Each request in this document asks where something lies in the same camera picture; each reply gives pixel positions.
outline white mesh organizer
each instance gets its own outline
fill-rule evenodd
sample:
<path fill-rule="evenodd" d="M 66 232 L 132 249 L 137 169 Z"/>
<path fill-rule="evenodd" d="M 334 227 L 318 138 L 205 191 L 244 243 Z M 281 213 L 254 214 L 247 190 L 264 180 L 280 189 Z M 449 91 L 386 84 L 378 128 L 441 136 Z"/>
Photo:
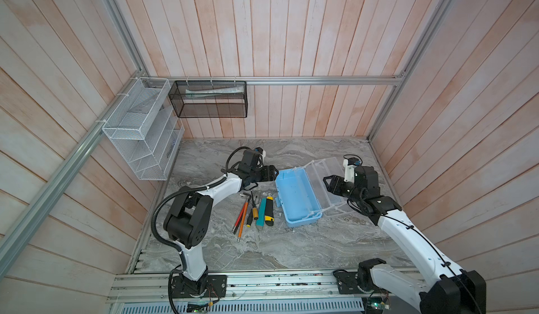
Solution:
<path fill-rule="evenodd" d="M 169 90 L 167 79 L 138 79 L 103 126 L 138 179 L 166 180 L 183 136 L 173 107 L 159 110 Z"/>

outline gray marble surface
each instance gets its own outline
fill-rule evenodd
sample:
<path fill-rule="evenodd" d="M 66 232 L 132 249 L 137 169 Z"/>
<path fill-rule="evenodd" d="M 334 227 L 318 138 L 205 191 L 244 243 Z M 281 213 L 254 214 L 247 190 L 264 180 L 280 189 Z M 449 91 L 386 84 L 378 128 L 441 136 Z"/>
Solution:
<path fill-rule="evenodd" d="M 266 150 L 265 164 L 277 169 L 303 166 L 314 159 L 354 153 L 364 165 L 374 166 L 381 173 L 368 143 L 358 138 L 343 139 L 219 139 L 182 141 L 179 154 L 167 186 L 166 194 L 180 186 L 198 186 L 221 176 L 226 158 L 239 146 Z M 241 151 L 231 161 L 241 159 Z M 391 191 L 379 175 L 382 194 Z M 261 193 L 275 196 L 274 182 L 261 183 Z M 357 268 L 363 260 L 379 257 L 394 266 L 410 265 L 404 252 L 367 217 L 354 211 L 347 214 L 328 212 L 316 223 L 295 228 L 286 224 L 281 208 L 274 208 L 275 225 L 244 227 L 241 241 L 231 229 L 245 198 L 234 194 L 213 207 L 209 229 L 202 241 L 206 264 L 210 270 L 316 269 Z M 161 235 L 168 238 L 161 225 L 168 212 L 165 205 L 157 220 Z M 178 253 L 157 242 L 153 236 L 140 258 L 139 272 L 164 272 L 180 263 Z"/>

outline plastic compartment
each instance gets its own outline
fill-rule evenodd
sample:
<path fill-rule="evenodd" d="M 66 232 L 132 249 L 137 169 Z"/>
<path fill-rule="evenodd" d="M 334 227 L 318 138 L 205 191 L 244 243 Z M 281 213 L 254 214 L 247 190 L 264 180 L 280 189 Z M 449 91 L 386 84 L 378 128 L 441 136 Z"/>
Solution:
<path fill-rule="evenodd" d="M 170 91 L 168 79 L 139 78 L 103 126 L 110 139 L 143 140 Z"/>
<path fill-rule="evenodd" d="M 315 223 L 325 210 L 346 204 L 345 198 L 326 191 L 322 179 L 330 175 L 344 176 L 344 169 L 335 157 L 279 171 L 275 184 L 289 227 Z"/>

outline wooden wall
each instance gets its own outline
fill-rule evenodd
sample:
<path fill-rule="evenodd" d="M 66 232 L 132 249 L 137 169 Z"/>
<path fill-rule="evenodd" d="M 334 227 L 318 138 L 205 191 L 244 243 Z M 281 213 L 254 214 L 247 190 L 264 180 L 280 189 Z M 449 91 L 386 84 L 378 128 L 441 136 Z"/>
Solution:
<path fill-rule="evenodd" d="M 0 237 L 135 65 L 100 0 L 0 0 Z M 104 140 L 0 282 L 2 313 L 98 313 L 155 186 Z"/>
<path fill-rule="evenodd" d="M 539 0 L 457 0 L 373 141 L 489 311 L 539 308 L 538 83 Z"/>
<path fill-rule="evenodd" d="M 439 0 L 117 0 L 151 75 L 393 75 Z M 368 135 L 388 86 L 256 86 L 186 137 Z"/>

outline black mesh basket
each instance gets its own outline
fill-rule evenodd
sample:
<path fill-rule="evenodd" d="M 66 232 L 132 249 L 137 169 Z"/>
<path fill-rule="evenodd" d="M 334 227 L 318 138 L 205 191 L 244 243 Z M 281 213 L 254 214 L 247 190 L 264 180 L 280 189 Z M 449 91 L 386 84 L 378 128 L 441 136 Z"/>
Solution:
<path fill-rule="evenodd" d="M 178 117 L 247 117 L 245 81 L 177 80 L 169 98 Z"/>

